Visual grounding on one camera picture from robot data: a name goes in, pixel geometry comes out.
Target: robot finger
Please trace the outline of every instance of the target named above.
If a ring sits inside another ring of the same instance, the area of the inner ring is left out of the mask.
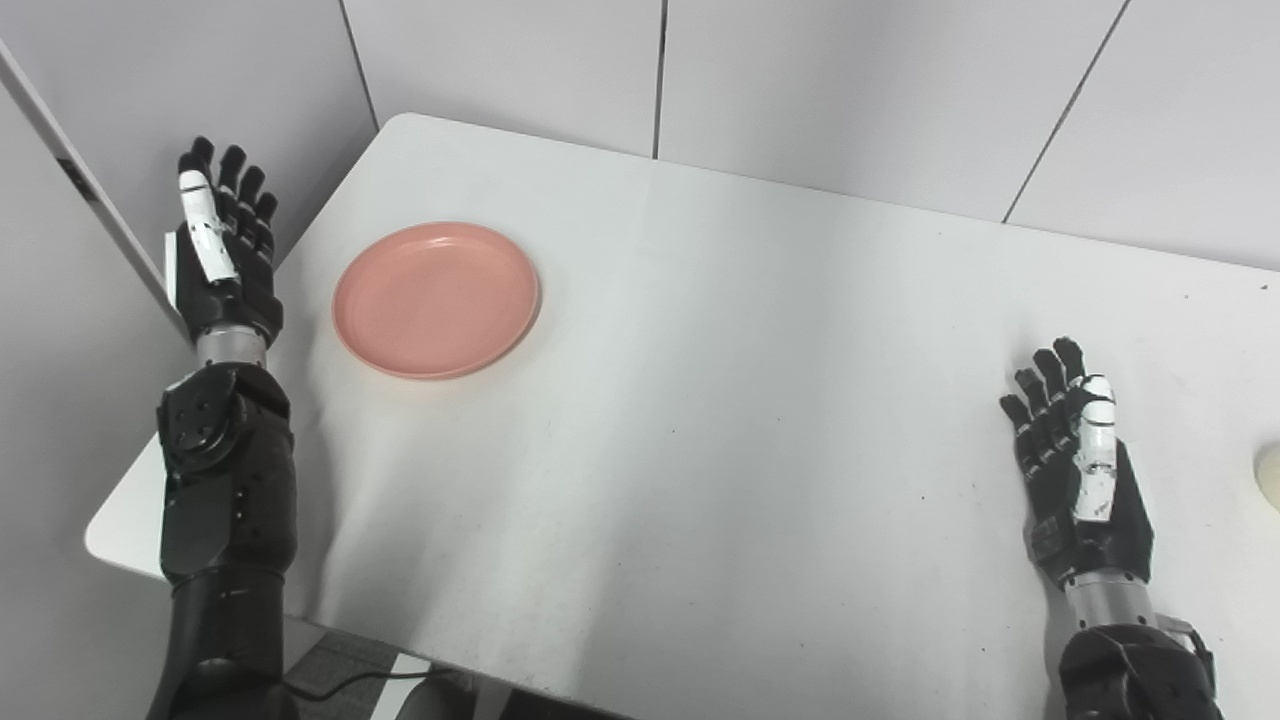
[[[233,233],[239,223],[236,188],[239,184],[239,173],[243,168],[244,150],[239,145],[228,146],[218,168],[218,215]]]
[[[195,246],[207,282],[238,277],[223,243],[223,223],[218,218],[218,204],[204,173],[204,160],[195,152],[186,152],[178,160],[178,190],[187,237]]]
[[[1080,402],[1080,450],[1074,461],[1080,470],[1080,489],[1073,514],[1079,521],[1107,523],[1116,489],[1116,404],[1111,383],[1089,375],[1073,388]]]
[[[1018,465],[1023,469],[1023,475],[1029,482],[1041,466],[1039,451],[1036,448],[1036,438],[1032,434],[1030,413],[1027,411],[1027,405],[1016,395],[1001,397],[1000,407],[1014,423],[1014,454],[1018,456]]]
[[[239,197],[237,202],[239,208],[239,232],[241,237],[251,247],[256,245],[255,236],[257,234],[257,215],[255,213],[257,191],[262,190],[262,181],[265,178],[266,176],[257,165],[250,165],[250,168],[244,170],[244,177],[241,178]]]
[[[210,182],[212,182],[214,178],[210,174],[209,168],[214,167],[214,143],[210,142],[207,137],[201,135],[196,137],[196,140],[191,143],[191,154],[195,155],[196,158],[200,158],[200,160],[204,161],[205,177],[209,178]]]
[[[264,224],[270,227],[271,217],[275,215],[275,209],[279,206],[279,201],[270,192],[264,192],[262,197],[257,201],[257,219]]]
[[[1062,363],[1057,355],[1047,347],[1036,351],[1032,357],[1041,375],[1044,377],[1044,386],[1048,388],[1048,424],[1053,439],[1061,443],[1070,439],[1071,424],[1066,415],[1066,383],[1062,380]]]
[[[257,215],[257,225],[255,229],[255,238],[257,242],[257,252],[266,261],[270,263],[271,258],[275,256],[275,236],[271,233],[271,217],[275,215],[275,208],[279,202],[275,196],[270,192],[264,192],[257,200],[257,206],[255,208]]]
[[[1048,398],[1044,396],[1044,383],[1030,368],[1024,368],[1014,373],[1014,382],[1023,388],[1027,404],[1032,411],[1032,437],[1036,438],[1036,450],[1042,460],[1061,443],[1064,438],[1055,437],[1048,420]]]
[[[1066,384],[1076,386],[1084,380],[1084,352],[1079,345],[1069,337],[1060,337],[1053,341],[1053,351],[1066,365]]]

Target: black finger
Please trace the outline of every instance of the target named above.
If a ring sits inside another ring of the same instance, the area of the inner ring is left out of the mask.
[[[1048,388],[1048,428],[1053,442],[1061,445],[1070,437],[1071,425],[1066,418],[1066,384],[1062,382],[1062,364],[1052,350],[1041,348],[1032,356]]]
[[[1057,356],[1062,359],[1062,364],[1066,365],[1068,384],[1084,379],[1084,352],[1080,351],[1080,346],[1075,345],[1074,340],[1069,337],[1055,340],[1053,351],[1057,352]]]
[[[241,178],[239,201],[252,209],[253,205],[257,204],[257,192],[262,190],[262,181],[265,179],[266,173],[262,172],[262,168],[250,165],[250,168],[244,170],[244,177]]]
[[[250,247],[256,246],[255,236],[257,234],[257,217],[255,215],[253,206],[257,204],[257,191],[262,188],[262,181],[265,179],[262,169],[257,165],[251,165],[250,169],[244,170],[244,177],[241,178],[241,191],[239,191],[239,234],[241,238],[248,243]]]
[[[270,225],[271,217],[275,215],[275,209],[279,206],[279,204],[280,204],[279,200],[276,200],[274,195],[271,195],[270,192],[264,192],[262,197],[259,197],[257,200],[257,208],[255,208],[257,219],[264,225]]]
[[[239,204],[236,202],[236,186],[239,172],[244,167],[244,151],[232,145],[223,152],[218,169],[218,217],[234,234],[239,225]]]
[[[1000,398],[1000,407],[1014,423],[1014,454],[1018,456],[1018,465],[1023,474],[1030,478],[1032,473],[1039,469],[1039,452],[1036,450],[1036,439],[1032,437],[1032,416],[1027,406],[1016,395],[1006,395]]]
[[[223,152],[223,160],[219,163],[218,186],[229,187],[234,192],[236,181],[239,178],[239,172],[243,168],[244,150],[239,145],[227,147],[227,151]]]
[[[1014,382],[1023,388],[1027,401],[1032,407],[1032,437],[1036,439],[1036,450],[1042,459],[1057,447],[1056,438],[1052,437],[1048,423],[1048,398],[1044,397],[1044,383],[1030,368],[1014,373]]]
[[[210,142],[207,137],[202,135],[198,136],[191,143],[191,151],[196,155],[196,158],[205,161],[206,168],[214,167],[214,143]]]
[[[182,173],[189,170],[202,173],[205,179],[209,179],[209,165],[200,159],[200,155],[196,155],[195,152],[183,152],[182,156],[178,158],[178,174],[180,176]]]
[[[271,228],[259,223],[253,237],[257,254],[266,258],[266,261],[270,263],[275,256],[275,236],[271,233]]]

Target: table surface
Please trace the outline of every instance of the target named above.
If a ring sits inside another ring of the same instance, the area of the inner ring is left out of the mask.
[[[472,375],[362,365],[338,277],[406,225],[520,243],[531,332]],[[1157,610],[1276,707],[1280,275],[392,119],[278,275],[291,614],[643,719],[1048,717],[1070,634],[996,400],[1064,333],[1110,375]],[[159,577],[147,446],[86,533]]]

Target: robotic arm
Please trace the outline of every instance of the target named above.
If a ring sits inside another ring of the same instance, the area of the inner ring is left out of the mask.
[[[1111,384],[1084,373],[1070,338],[1033,360],[1038,373],[1014,375],[1027,402],[1009,395],[1000,405],[1036,519],[1032,556],[1075,614],[1059,664],[1068,719],[1221,720],[1212,653],[1147,596],[1153,533],[1116,439]]]
[[[166,237],[170,301],[198,369],[157,410],[160,566],[169,648],[147,720],[293,720],[282,684],[284,571],[297,547],[289,401],[265,369],[283,327],[271,278],[275,197],[244,152],[197,138],[179,161],[186,223]]]

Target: white wall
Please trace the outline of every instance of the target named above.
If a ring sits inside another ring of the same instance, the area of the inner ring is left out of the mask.
[[[347,0],[379,123],[406,111],[653,151],[662,0]]]
[[[1280,5],[1135,1],[1010,222],[1280,270]]]
[[[658,156],[1000,220],[1121,0],[669,0]]]
[[[196,135],[268,170],[287,247],[375,132],[339,0],[10,1],[0,40],[156,265]]]
[[[0,87],[0,717],[141,717],[168,588],[84,525],[191,356]]]

